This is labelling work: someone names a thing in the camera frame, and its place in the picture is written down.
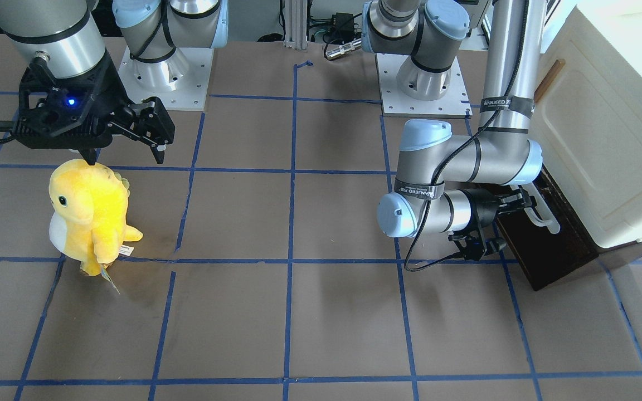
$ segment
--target plush toy tail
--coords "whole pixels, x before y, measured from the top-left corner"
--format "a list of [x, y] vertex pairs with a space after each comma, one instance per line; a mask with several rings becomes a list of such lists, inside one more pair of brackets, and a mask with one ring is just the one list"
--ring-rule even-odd
[[143, 238], [143, 233], [133, 226], [125, 226], [125, 233], [123, 234], [123, 242], [140, 241]]

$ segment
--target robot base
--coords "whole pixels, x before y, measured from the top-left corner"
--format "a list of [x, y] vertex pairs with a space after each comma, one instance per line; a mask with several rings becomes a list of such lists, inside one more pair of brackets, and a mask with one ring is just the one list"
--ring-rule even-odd
[[395, 77], [406, 58], [408, 56], [402, 54], [376, 54], [383, 114], [431, 118], [463, 118], [472, 115], [457, 59], [453, 61], [453, 66], [450, 68], [450, 84], [443, 97], [436, 101], [421, 101], [411, 98], [398, 88]]
[[150, 96], [157, 96], [162, 99], [165, 108], [168, 111], [204, 111], [205, 101], [207, 99], [207, 88], [210, 83], [212, 73], [212, 55], [214, 49], [211, 48], [179, 48], [191, 64], [194, 76], [188, 81], [188, 84], [175, 91], [156, 91], [152, 93], [140, 86], [133, 71], [133, 65], [130, 61], [130, 49], [125, 48], [123, 61], [118, 68], [120, 80], [128, 92], [128, 97], [132, 101], [140, 102]]

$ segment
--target velcro strap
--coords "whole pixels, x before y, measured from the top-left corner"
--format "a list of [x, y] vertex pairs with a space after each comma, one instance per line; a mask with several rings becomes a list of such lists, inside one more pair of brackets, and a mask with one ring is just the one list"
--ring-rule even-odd
[[401, 195], [412, 196], [423, 201], [434, 201], [442, 196], [443, 184], [444, 183], [439, 183], [438, 185], [410, 184], [395, 178], [393, 190]]
[[495, 110], [512, 110], [531, 118], [534, 113], [534, 100], [520, 98], [519, 96], [500, 96], [497, 98], [484, 98], [479, 106], [479, 112]]

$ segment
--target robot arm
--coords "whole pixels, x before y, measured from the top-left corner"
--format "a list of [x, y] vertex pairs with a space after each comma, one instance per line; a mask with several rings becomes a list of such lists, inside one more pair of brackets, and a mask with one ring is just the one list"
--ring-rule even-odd
[[[11, 136], [29, 148], [71, 148], [89, 164], [122, 134], [163, 162], [175, 125], [160, 99], [132, 102], [85, 0], [0, 0], [0, 26], [29, 67]], [[31, 95], [43, 96], [30, 104]]]
[[[454, 3], [428, 0], [424, 13], [426, 25], [429, 16], [433, 19], [428, 7], [435, 2], [445, 3], [448, 10], [450, 3]], [[409, 3], [391, 0], [370, 3], [367, 18], [371, 28], [364, 34], [373, 51], [383, 46], [405, 51], [408, 45], [401, 46], [401, 42], [407, 42], [413, 35], [418, 38], [420, 33], [413, 31], [418, 31], [420, 23], [415, 23], [413, 30], [399, 28], [403, 18], [405, 26], [413, 25], [410, 7], [402, 8], [405, 17], [393, 13], [400, 8], [398, 4]], [[496, 216], [533, 205], [523, 190], [494, 197], [486, 190], [444, 191], [444, 182], [522, 185], [532, 182], [540, 173], [542, 149], [528, 139], [528, 127], [533, 111], [532, 96], [545, 9], [545, 0], [497, 0], [494, 3], [492, 41], [480, 109], [481, 126], [476, 134], [469, 139], [454, 136], [450, 125], [442, 121], [411, 120], [405, 125], [395, 192], [385, 195], [377, 210], [378, 223], [385, 234], [396, 238], [415, 237], [414, 245], [423, 230], [453, 232], [449, 239], [460, 248], [453, 257], [479, 260], [500, 249], [503, 242], [498, 239], [494, 243], [485, 241], [482, 227], [491, 224]], [[463, 20], [459, 17], [446, 19]], [[420, 37], [421, 43], [413, 49], [424, 47], [426, 34]], [[441, 50], [454, 49], [456, 52], [454, 43], [452, 46], [445, 43]], [[408, 59], [418, 69], [428, 72], [426, 63], [413, 58], [414, 53], [418, 54], [413, 50]]]

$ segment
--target light blue joint cap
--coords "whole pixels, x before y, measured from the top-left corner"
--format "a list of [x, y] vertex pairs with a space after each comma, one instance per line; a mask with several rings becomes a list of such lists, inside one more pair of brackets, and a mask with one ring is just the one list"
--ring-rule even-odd
[[445, 121], [408, 120], [400, 139], [400, 151], [412, 152], [442, 144], [453, 136], [453, 126]]
[[363, 15], [361, 15], [363, 18], [363, 23], [361, 23], [361, 48], [366, 53], [373, 53], [373, 49], [370, 46], [370, 37], [368, 36], [370, 26], [367, 26], [367, 23], [365, 23], [365, 21], [368, 20], [368, 8], [370, 8], [370, 3], [372, 2], [365, 2], [363, 4]]
[[229, 1], [220, 0], [220, 17], [217, 20], [217, 30], [215, 31], [215, 38], [212, 39], [212, 46], [210, 48], [222, 48], [227, 46], [229, 39]]
[[400, 193], [383, 195], [376, 216], [378, 226], [390, 238], [412, 237], [417, 232], [415, 213]]
[[454, 0], [428, 0], [425, 3], [425, 16], [449, 38], [461, 41], [467, 36], [469, 15]]
[[542, 171], [542, 163], [542, 146], [535, 140], [529, 139], [529, 156], [527, 157], [527, 161], [524, 162], [519, 173], [517, 173], [509, 183], [503, 185], [525, 185], [532, 182]]
[[160, 7], [160, 0], [114, 0], [115, 25], [118, 25], [118, 28], [138, 25], [158, 7]]

